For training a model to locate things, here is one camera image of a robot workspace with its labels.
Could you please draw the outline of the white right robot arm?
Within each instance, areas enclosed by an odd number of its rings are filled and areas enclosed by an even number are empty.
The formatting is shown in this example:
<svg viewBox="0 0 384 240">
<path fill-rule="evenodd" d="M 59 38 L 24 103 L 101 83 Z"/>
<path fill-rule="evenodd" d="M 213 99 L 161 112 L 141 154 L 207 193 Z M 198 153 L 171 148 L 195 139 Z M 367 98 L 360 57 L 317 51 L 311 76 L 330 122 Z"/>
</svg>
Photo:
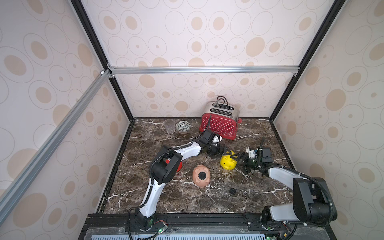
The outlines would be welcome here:
<svg viewBox="0 0 384 240">
<path fill-rule="evenodd" d="M 257 170 L 293 191 L 292 203 L 264 207 L 261 217 L 263 224 L 286 221 L 324 227 L 337 219 L 336 205 L 323 178 L 313 178 L 274 163 L 270 148 L 247 148 L 245 152 L 231 155 L 231 158 L 239 163 L 243 173 Z"/>
</svg>

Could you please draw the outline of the red piggy bank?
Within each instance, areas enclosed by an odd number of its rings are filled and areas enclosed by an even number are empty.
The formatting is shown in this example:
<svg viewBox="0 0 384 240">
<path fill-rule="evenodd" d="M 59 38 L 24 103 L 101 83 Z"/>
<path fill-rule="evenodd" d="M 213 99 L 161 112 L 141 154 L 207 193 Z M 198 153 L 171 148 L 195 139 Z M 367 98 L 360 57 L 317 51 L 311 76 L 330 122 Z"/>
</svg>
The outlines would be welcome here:
<svg viewBox="0 0 384 240">
<path fill-rule="evenodd" d="M 177 173 L 182 169 L 182 166 L 183 166 L 183 162 L 180 162 L 178 168 L 177 168 Z"/>
</svg>

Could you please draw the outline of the pink piggy bank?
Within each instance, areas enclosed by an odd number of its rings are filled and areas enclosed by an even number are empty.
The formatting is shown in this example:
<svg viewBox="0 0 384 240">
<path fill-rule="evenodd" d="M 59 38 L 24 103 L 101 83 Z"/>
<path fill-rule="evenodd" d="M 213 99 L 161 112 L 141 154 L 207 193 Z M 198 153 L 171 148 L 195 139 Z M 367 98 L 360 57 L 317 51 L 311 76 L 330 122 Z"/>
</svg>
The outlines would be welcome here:
<svg viewBox="0 0 384 240">
<path fill-rule="evenodd" d="M 193 170 L 193 183 L 200 188 L 204 188 L 210 184 L 210 181 L 210 170 L 204 165 L 197 165 Z"/>
</svg>

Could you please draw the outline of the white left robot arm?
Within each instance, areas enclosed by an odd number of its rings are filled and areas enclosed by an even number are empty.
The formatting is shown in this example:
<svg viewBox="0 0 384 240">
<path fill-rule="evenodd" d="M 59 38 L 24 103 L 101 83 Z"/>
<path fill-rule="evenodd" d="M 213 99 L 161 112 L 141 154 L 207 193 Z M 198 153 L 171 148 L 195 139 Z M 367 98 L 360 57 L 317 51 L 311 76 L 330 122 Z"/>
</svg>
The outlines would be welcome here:
<svg viewBox="0 0 384 240">
<path fill-rule="evenodd" d="M 206 153 L 210 158 L 221 157 L 226 151 L 223 138 L 212 130 L 204 130 L 186 144 L 169 147 L 164 145 L 149 167 L 149 185 L 142 203 L 129 209 L 134 212 L 140 229 L 149 230 L 154 222 L 157 204 L 164 187 L 176 175 L 180 164 L 191 157 Z"/>
</svg>

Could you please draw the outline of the black round plug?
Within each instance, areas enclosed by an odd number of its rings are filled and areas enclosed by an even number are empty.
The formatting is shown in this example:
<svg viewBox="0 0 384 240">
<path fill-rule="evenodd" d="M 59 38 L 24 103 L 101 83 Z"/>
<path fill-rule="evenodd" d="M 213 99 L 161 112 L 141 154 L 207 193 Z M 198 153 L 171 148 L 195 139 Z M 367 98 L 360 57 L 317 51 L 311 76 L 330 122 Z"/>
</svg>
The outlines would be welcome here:
<svg viewBox="0 0 384 240">
<path fill-rule="evenodd" d="M 235 195 L 237 193 L 236 189 L 234 189 L 234 188 L 231 188 L 229 190 L 229 192 L 230 192 L 231 195 Z"/>
</svg>

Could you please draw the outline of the yellow piggy bank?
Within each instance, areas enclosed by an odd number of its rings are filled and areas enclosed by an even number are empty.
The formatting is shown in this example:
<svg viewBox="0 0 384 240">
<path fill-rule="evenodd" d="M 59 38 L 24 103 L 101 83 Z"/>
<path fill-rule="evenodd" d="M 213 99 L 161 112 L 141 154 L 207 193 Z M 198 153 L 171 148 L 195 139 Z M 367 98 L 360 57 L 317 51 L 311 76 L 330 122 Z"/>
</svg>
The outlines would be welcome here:
<svg viewBox="0 0 384 240">
<path fill-rule="evenodd" d="M 220 164 L 223 167 L 223 169 L 233 170 L 236 167 L 237 165 L 236 159 L 231 158 L 231 156 L 234 154 L 235 153 L 233 151 L 230 151 L 230 152 L 226 152 L 226 154 L 221 157 Z"/>
</svg>

